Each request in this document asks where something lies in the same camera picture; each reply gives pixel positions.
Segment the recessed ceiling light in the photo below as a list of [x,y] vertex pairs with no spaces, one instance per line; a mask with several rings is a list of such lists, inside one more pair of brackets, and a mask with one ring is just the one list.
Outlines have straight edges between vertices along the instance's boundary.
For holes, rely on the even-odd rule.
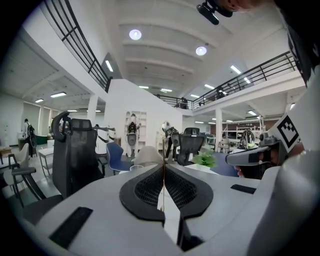
[[56,93],[56,94],[52,94],[50,97],[51,98],[57,98],[57,97],[65,96],[65,95],[67,95],[65,92],[59,92],[59,93]]
[[213,90],[213,89],[214,89],[214,87],[213,87],[213,86],[211,86],[211,85],[209,85],[209,84],[205,84],[204,86],[205,86],[205,87],[207,87],[207,88],[209,88],[209,89],[211,89],[211,90]]
[[195,50],[196,55],[203,56],[207,53],[207,48],[204,46],[200,46]]
[[108,69],[110,70],[110,72],[113,72],[114,70],[112,69],[109,60],[106,60],[105,63],[106,63],[106,66],[108,67]]
[[246,77],[244,78],[244,81],[246,81],[247,84],[250,84],[250,83],[251,83],[251,82],[249,81],[249,79],[246,78]]
[[240,71],[239,69],[237,69],[234,65],[232,65],[230,68],[231,68],[233,71],[235,71],[238,75],[241,74],[241,71]]
[[138,29],[133,29],[130,31],[129,33],[129,37],[132,39],[132,40],[139,40],[142,36],[142,33],[140,32],[140,30]]
[[248,114],[256,116],[257,114],[255,112],[253,112],[252,110],[248,111]]

